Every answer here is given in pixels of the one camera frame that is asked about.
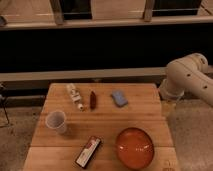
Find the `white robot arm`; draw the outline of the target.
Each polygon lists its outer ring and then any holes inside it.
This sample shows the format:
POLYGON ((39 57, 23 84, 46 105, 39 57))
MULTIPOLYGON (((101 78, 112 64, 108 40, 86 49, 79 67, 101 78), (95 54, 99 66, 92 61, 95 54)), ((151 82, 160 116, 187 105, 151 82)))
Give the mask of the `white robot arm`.
POLYGON ((213 79, 204 74, 208 60, 200 53, 192 53, 169 62, 166 78, 159 86, 164 100, 176 101, 189 91, 213 107, 213 79))

